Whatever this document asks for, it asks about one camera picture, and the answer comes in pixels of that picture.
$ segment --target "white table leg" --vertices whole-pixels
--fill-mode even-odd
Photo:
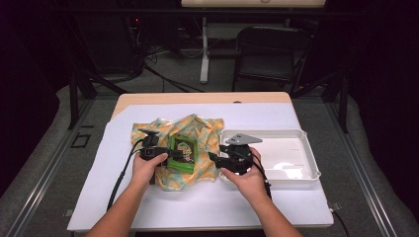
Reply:
[[[209,59],[209,43],[208,43],[208,36],[207,36],[207,18],[203,18],[203,64],[201,67],[201,80],[202,84],[207,84],[209,81],[209,67],[210,67],[210,59]]]

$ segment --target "gray carpet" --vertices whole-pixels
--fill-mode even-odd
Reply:
[[[231,58],[215,58],[209,65],[209,83],[202,85],[199,82],[201,70],[201,57],[187,58],[173,53],[158,55],[157,63],[149,63],[151,67],[162,75],[181,81],[190,86],[205,90],[206,92],[229,91],[232,78],[233,61]],[[144,71],[138,78],[119,84],[130,92],[162,92],[161,79]],[[239,82],[238,91],[278,91],[278,85],[260,84],[252,82]],[[100,96],[95,101],[85,102],[86,116],[77,124],[73,132],[66,129],[69,125],[68,92],[64,89],[58,93],[61,108],[55,121],[44,139],[40,142],[26,166],[11,185],[10,189],[0,199],[0,236],[6,236],[13,222],[19,216],[25,201],[30,197],[31,191],[37,185],[43,171],[48,167],[51,157],[55,155],[57,147],[65,137],[70,137],[62,153],[62,162],[59,163],[53,179],[47,187],[43,197],[40,198],[38,208],[23,224],[22,236],[70,236],[66,227],[70,217],[63,216],[66,209],[73,209],[84,180],[93,163],[97,147],[103,135],[106,122],[110,119],[116,104],[116,94],[109,89],[95,85]],[[164,92],[180,92],[173,86],[165,83]],[[305,99],[293,101],[298,119],[303,130],[307,131],[311,148],[316,157],[317,165],[322,173],[320,178],[326,197],[331,202],[339,201],[343,206],[337,210],[351,236],[381,236],[376,220],[369,204],[363,194],[356,176],[350,165],[350,155],[339,136],[327,108],[314,91]],[[419,236],[419,228],[409,209],[398,200],[392,192],[385,176],[377,167],[374,158],[368,149],[368,142],[358,116],[358,108],[350,100],[348,128],[350,137],[363,160],[369,177],[374,184],[389,219],[398,236]],[[83,135],[90,135],[84,148],[70,148],[75,136],[81,136],[74,144],[83,144]],[[328,228],[301,228],[304,236],[346,236],[341,223],[335,218],[335,224]],[[260,231],[238,232],[211,232],[190,233],[191,236],[258,236]],[[142,236],[163,236],[161,233],[143,233]],[[165,233],[164,236],[185,236],[181,233]]]

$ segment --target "fabric cloth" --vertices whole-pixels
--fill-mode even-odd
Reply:
[[[219,151],[219,134],[224,128],[222,118],[203,118],[198,115],[189,115],[179,120],[158,118],[151,123],[135,123],[132,126],[131,142],[134,145],[139,139],[146,136],[138,129],[158,130],[160,138],[157,146],[170,148],[171,136],[183,135],[196,139],[198,143],[198,158],[194,173],[188,174],[170,167],[158,167],[155,172],[155,181],[164,191],[180,191],[187,186],[201,180],[215,180],[217,172],[214,163],[210,160],[208,152]]]

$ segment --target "table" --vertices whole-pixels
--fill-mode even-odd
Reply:
[[[134,122],[181,119],[189,114],[223,118],[224,128],[228,129],[300,129],[290,97],[281,92],[121,95],[67,229],[87,231],[105,213],[112,188],[130,151]],[[127,186],[130,172],[128,167],[117,197]],[[333,224],[319,180],[304,185],[279,185],[272,190],[272,196],[275,205],[294,226]],[[239,191],[218,178],[214,182],[197,182],[181,192],[164,192],[151,186],[131,228],[141,231],[221,230],[261,228],[261,225]]]
[[[182,7],[186,8],[323,8],[325,0],[182,0]],[[229,24],[221,27],[218,39],[233,39],[244,27],[250,25]],[[206,84],[209,80],[210,59],[208,52],[209,25],[207,18],[203,18],[203,63],[201,66],[200,82]]]

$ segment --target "white tray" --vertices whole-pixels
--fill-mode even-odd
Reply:
[[[317,180],[321,173],[317,168],[308,143],[307,133],[302,130],[224,130],[221,144],[237,133],[261,138],[261,143],[249,144],[262,155],[262,165],[269,182],[308,183]]]

